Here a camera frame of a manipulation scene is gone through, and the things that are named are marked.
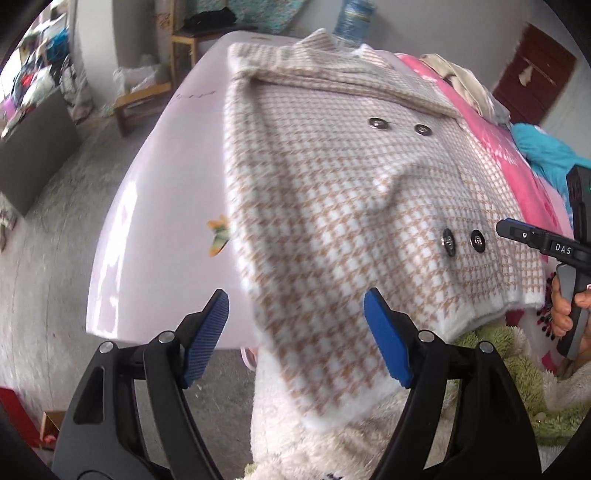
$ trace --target teal patterned cloth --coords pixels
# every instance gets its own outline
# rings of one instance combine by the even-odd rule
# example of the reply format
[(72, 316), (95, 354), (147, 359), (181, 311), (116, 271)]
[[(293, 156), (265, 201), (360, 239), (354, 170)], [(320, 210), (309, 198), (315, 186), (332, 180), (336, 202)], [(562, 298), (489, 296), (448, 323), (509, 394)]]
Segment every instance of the teal patterned cloth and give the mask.
[[(262, 33), (282, 33), (308, 0), (229, 0), (237, 22), (256, 25)], [(219, 10), (220, 0), (187, 0), (187, 15)]]

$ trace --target metal screw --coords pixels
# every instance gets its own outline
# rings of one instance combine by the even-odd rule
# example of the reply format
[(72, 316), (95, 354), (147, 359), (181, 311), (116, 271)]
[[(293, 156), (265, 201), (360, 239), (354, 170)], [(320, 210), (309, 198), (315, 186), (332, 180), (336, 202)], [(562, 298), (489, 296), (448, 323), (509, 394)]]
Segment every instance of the metal screw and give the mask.
[(493, 347), (490, 342), (480, 342), (478, 347), (480, 348), (480, 351), (484, 353), (492, 353), (495, 350), (495, 347)]
[(113, 342), (103, 342), (100, 344), (100, 353), (109, 353), (113, 349)]
[(421, 330), (418, 333), (418, 339), (425, 343), (431, 343), (433, 340), (435, 340), (435, 335), (433, 335), (433, 332), (430, 332), (429, 330)]
[(174, 340), (174, 332), (168, 330), (167, 332), (162, 332), (158, 335), (158, 341), (160, 343), (170, 343)]

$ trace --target red box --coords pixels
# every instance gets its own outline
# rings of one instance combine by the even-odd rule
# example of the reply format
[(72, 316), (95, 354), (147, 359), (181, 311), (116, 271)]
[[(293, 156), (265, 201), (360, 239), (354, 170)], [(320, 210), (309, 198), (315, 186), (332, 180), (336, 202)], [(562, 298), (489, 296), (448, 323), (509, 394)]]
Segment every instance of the red box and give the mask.
[(6, 410), (12, 425), (21, 434), (25, 442), (32, 448), (39, 448), (39, 431), (23, 408), (17, 394), (9, 388), (0, 387), (0, 403)]

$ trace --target teal cloth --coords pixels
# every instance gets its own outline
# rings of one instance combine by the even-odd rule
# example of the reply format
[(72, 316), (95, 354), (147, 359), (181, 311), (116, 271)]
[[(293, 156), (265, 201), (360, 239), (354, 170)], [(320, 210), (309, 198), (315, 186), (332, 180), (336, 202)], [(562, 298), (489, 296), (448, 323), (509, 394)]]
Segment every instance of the teal cloth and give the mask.
[[(278, 34), (285, 31), (287, 25), (308, 0), (229, 0), (239, 23), (256, 25), (260, 32)], [(188, 0), (187, 13), (219, 10), (223, 7), (220, 0)]]
[(591, 160), (580, 157), (567, 144), (542, 132), (535, 125), (515, 124), (511, 135), (531, 169), (560, 193), (572, 227), (573, 209), (570, 207), (566, 175), (575, 165), (591, 168)]

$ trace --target wooden chair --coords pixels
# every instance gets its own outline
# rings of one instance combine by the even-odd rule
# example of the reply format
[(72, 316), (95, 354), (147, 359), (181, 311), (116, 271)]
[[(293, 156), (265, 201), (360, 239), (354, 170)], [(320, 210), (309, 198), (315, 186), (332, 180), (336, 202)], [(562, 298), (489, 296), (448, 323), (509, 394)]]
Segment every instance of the wooden chair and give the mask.
[[(191, 68), (193, 68), (201, 55), (199, 54), (199, 44), (208, 40), (217, 40), (223, 37), (226, 33), (230, 33), (237, 30), (257, 30), (257, 27), (249, 24), (234, 24), (229, 27), (223, 28), (212, 28), (209, 30), (202, 30), (200, 32), (191, 32), (184, 29), (177, 30), (177, 5), (176, 0), (171, 2), (172, 11), (170, 14), (170, 40), (171, 40), (171, 59), (170, 59), (170, 70), (173, 81), (173, 88), (177, 85), (177, 56), (176, 56), (176, 45), (187, 45), (189, 47), (189, 53), (191, 56)], [(223, 6), (228, 6), (228, 0), (223, 1)]]
[(113, 105), (113, 112), (117, 119), (117, 126), (121, 136), (124, 137), (128, 133), (126, 120), (128, 116), (125, 115), (125, 109), (127, 107), (133, 107), (140, 102), (158, 98), (162, 95), (170, 94), (173, 86), (170, 82), (157, 83), (156, 85), (149, 86), (143, 90), (137, 92), (127, 93), (117, 98)]

